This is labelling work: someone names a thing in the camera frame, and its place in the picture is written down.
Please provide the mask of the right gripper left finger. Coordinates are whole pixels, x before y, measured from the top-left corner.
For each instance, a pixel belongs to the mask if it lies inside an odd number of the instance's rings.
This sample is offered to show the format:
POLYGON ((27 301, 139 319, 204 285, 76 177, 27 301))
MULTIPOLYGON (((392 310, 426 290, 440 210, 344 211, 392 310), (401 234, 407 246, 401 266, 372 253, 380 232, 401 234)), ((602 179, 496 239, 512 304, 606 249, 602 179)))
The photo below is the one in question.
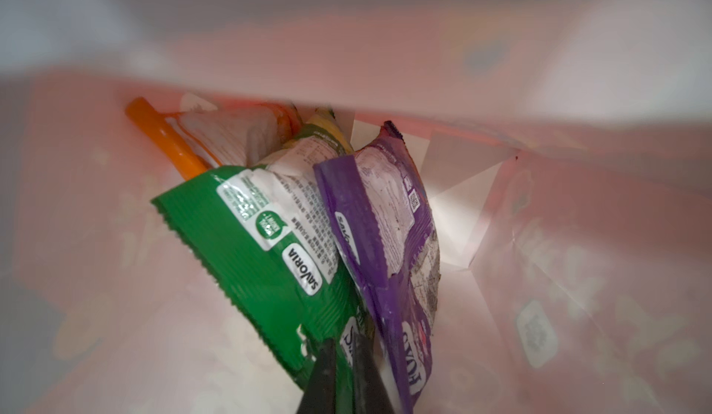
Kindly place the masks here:
POLYGON ((337 351, 333 339, 324 341, 296 414, 335 414, 337 351))

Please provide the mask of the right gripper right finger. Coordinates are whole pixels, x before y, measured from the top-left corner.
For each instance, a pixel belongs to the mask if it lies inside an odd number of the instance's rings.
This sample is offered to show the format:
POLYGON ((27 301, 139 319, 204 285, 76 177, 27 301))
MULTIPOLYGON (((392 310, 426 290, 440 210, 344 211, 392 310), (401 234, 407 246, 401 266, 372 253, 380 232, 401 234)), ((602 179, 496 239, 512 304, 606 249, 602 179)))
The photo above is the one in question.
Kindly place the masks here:
POLYGON ((353 412, 355 414, 394 414, 394 408, 376 367, 373 349, 367 338, 356 332, 352 349, 353 412))

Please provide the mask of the green mango tea candy packet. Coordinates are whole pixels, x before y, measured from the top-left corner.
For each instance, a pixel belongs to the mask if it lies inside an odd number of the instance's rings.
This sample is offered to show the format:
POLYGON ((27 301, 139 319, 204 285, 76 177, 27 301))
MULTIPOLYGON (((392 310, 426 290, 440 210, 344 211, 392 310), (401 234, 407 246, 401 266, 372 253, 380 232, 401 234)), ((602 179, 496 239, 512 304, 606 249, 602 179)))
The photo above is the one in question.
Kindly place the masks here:
POLYGON ((353 410, 353 338, 373 329, 313 169, 351 151, 333 111, 319 108, 255 167, 218 167, 153 200, 298 386, 334 342, 339 413, 353 410))

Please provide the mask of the purple snack packet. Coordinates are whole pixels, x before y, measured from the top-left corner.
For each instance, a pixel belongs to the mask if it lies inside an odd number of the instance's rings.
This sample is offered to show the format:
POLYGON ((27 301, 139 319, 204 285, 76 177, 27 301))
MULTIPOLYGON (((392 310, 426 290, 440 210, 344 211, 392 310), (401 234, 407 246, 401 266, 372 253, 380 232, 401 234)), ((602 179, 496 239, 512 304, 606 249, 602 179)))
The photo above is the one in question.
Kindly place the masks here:
POLYGON ((441 252, 425 186, 402 133, 385 122, 365 147, 314 168, 339 254, 389 359, 403 412, 433 367, 441 252))

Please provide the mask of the red paper gift bag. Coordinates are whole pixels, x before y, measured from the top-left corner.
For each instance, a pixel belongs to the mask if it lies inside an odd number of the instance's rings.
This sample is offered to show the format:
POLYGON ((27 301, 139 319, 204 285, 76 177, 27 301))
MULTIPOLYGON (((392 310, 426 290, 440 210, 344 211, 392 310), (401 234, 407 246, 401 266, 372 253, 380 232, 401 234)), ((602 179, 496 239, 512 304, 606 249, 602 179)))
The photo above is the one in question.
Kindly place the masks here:
POLYGON ((1 0, 1 410, 291 413, 125 116, 402 132, 441 242, 420 413, 711 410, 711 0, 1 0))

